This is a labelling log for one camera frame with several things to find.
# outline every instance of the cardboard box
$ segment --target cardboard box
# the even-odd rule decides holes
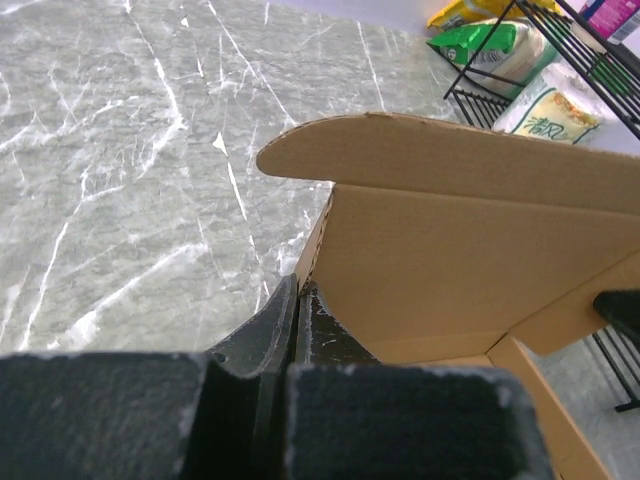
[[[602,328],[591,302],[640,287],[640,161],[392,114],[312,122],[258,156],[335,182],[300,258],[380,360],[496,365],[534,398],[564,480],[610,479],[522,344]]]

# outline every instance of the black object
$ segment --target black object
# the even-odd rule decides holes
[[[476,52],[471,56],[467,64],[460,70],[460,73],[447,90],[444,98],[454,95],[454,99],[460,106],[466,120],[476,127],[490,128],[490,125],[480,120],[477,114],[476,121],[472,120],[471,113],[476,102],[472,102],[474,97],[469,97],[469,92],[457,88],[460,80],[467,72],[484,74],[484,72],[471,67],[476,57],[481,52],[484,45],[498,28],[498,25],[506,18],[512,8],[522,10],[531,23],[556,48],[559,54],[578,72],[578,74],[593,88],[600,98],[611,108],[620,120],[640,139],[640,69],[638,61],[629,51],[611,45],[604,40],[587,22],[576,13],[565,0],[556,0],[556,3],[566,11],[567,16],[535,5],[527,0],[511,0],[507,8],[502,12],[492,29],[482,41]],[[604,48],[606,53],[599,53],[587,47],[571,31],[573,22],[578,23],[582,28]],[[489,75],[506,83],[513,84],[511,80],[496,75]],[[481,114],[486,115],[497,106],[501,106],[507,101],[503,97],[490,98],[482,96]]]
[[[379,365],[294,276],[204,353],[0,359],[0,451],[11,480],[553,478],[508,372]]]
[[[611,327],[592,335],[629,402],[616,406],[618,412],[640,408],[640,290],[601,292],[593,308]]]

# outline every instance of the marble floor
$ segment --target marble floor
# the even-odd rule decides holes
[[[260,174],[262,146],[333,114],[458,121],[423,38],[258,0],[0,0],[0,49],[2,353],[213,345],[291,271],[329,192]],[[612,413],[595,358],[540,361],[637,478],[640,413]]]

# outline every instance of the open cardboard box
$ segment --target open cardboard box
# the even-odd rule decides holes
[[[640,161],[395,114],[267,145],[269,175],[335,182],[297,266],[381,361],[495,365],[532,395],[558,478],[610,479],[529,358],[605,326],[640,287]]]

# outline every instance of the yellow bag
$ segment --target yellow bag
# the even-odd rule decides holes
[[[559,12],[555,0],[530,0],[531,3]],[[467,23],[499,17],[509,5],[509,0],[453,0],[427,22],[427,26],[447,31]],[[513,7],[506,19],[524,17],[522,10]]]

